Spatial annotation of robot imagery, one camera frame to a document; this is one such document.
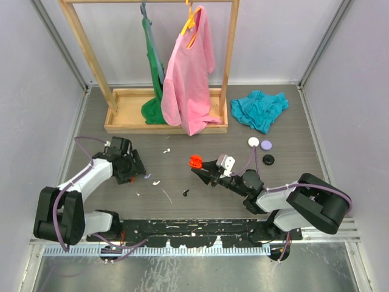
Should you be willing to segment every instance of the wood-grain floor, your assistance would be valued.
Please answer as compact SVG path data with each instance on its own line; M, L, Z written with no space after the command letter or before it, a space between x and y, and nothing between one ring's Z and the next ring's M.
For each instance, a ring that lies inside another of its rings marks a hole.
M86 200L86 212L95 209L113 210L120 218L260 218L252 215L242 205L243 198L221 186L210 187L190 171L189 157L201 155L204 161L217 159L221 153L232 155L234 170L240 170L247 162L251 149L249 137L268 139L273 149L268 153L275 158L275 164L266 166L260 162L261 178L269 187L280 186L299 179L305 172L323 176L309 131L308 122L297 87L284 86L229 86L227 100L247 96L253 90L268 94L284 92L289 109L270 127L267 135L239 124L229 115L227 134L205 134L188 137L184 134L132 134L120 135L133 142L138 149L149 179L138 177L132 184L119 186L115 179L104 182ZM103 125L108 106L98 88L93 88L82 121L80 135L110 140ZM93 155L102 151L102 145L83 141ZM262 160L264 151L258 152ZM76 148L69 166L68 178L79 172L88 163L83 152ZM157 186L153 181L160 181ZM182 195L189 189L188 196Z

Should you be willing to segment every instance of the red object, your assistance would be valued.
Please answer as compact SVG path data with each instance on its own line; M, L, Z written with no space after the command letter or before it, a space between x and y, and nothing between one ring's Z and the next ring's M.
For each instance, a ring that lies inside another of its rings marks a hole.
M199 155L192 155L189 160L189 166L194 169L202 168L202 158Z

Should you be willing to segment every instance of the black bottle cap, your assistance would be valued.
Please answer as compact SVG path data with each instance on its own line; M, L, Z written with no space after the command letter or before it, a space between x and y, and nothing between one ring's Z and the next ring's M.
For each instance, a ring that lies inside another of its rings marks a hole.
M267 154L267 155L263 156L262 161L266 165L272 165L274 163L274 157L270 154Z

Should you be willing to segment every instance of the pink t-shirt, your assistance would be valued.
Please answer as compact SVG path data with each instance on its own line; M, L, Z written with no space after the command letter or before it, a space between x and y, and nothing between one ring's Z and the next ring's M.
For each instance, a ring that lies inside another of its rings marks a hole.
M208 123L221 123L217 117L208 115L211 108L208 75L215 68L215 58L207 11L199 7L194 28L187 30L184 36L180 34L176 40L161 103L166 123L181 125L189 136L201 132ZM196 39L187 48L196 31Z

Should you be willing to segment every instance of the green shirt on hanger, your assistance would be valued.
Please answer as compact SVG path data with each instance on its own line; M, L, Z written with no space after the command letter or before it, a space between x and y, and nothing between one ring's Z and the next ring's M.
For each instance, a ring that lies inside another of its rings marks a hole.
M143 19L142 25L146 36L147 57L150 63L151 79L153 81L153 87L156 96L155 98L149 100L142 106L141 113L142 116L146 119L147 124L151 124L151 125L166 124L160 108L160 102L162 100L162 84L160 83L159 80L156 57L154 54L153 47L151 45L150 36L147 33L146 21L149 20Z

